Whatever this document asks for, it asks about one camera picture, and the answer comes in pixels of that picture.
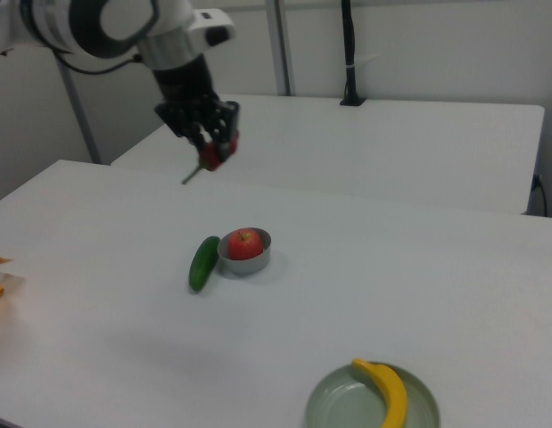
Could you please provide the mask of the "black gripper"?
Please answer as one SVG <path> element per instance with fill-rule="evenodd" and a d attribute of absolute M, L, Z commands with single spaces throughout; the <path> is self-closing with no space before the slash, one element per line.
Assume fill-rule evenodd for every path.
<path fill-rule="evenodd" d="M 232 142 L 239 136 L 240 106 L 220 99 L 205 57 L 200 54 L 185 65 L 152 74 L 163 96 L 155 107 L 162 121 L 175 135 L 186 137 L 199 154 L 211 148 L 203 134 L 208 133 L 215 138 L 219 160 L 226 161 L 232 154 Z"/>

